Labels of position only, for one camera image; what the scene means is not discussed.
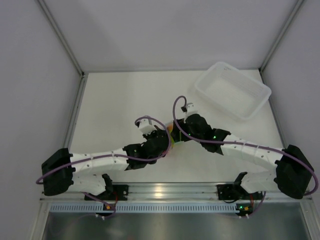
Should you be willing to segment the clear zip top bag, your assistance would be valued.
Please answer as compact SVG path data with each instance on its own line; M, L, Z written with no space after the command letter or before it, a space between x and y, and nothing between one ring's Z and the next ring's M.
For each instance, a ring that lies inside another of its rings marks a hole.
M170 147L169 149L166 149L163 154L166 155L174 148L174 146L178 143L182 143L182 133L180 129L176 126L174 121L168 122L165 124L167 131L169 132L170 136Z

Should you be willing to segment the green fake apple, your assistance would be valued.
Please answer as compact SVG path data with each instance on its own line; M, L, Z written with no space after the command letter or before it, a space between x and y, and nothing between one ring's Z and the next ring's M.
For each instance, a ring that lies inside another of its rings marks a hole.
M171 145L172 147L181 142L181 133L180 132L171 132L170 133L170 137L171 137Z

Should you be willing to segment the orange fake peach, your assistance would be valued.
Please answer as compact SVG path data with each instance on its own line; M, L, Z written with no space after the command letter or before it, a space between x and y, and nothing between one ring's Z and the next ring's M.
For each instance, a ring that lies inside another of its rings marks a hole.
M173 131L174 128L174 123L173 122L169 122L166 125L167 130L171 133Z

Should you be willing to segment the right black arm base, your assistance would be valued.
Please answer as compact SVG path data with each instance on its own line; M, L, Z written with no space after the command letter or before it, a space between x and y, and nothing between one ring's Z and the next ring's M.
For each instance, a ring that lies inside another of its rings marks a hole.
M250 194L241 186L235 184L218 184L218 199L225 202L236 202L238 200L250 200Z

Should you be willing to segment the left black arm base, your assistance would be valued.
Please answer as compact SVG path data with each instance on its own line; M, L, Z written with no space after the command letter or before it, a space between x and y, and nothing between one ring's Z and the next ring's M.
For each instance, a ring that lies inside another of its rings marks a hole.
M113 184L112 190L108 189L97 196L92 194L90 196L103 201L127 201L128 194L129 186L127 184Z

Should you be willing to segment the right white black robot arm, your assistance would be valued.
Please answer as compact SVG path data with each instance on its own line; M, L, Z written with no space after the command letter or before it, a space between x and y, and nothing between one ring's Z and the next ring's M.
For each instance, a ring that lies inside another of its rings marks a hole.
M293 199L306 196L313 167L294 145L271 148L244 141L229 131L212 128L199 114L173 122L174 142L198 142L205 150L232 157L264 168L261 172L241 172L233 182L233 192L240 199L256 192L279 190Z

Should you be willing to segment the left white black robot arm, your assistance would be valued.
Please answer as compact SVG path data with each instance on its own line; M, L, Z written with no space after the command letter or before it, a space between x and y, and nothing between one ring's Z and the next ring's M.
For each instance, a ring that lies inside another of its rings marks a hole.
M78 154L61 148L41 165L39 182L43 184L44 195L85 192L107 200L113 194L109 173L139 170L155 164L168 152L168 133L152 126L143 135L145 142L129 144L110 152Z

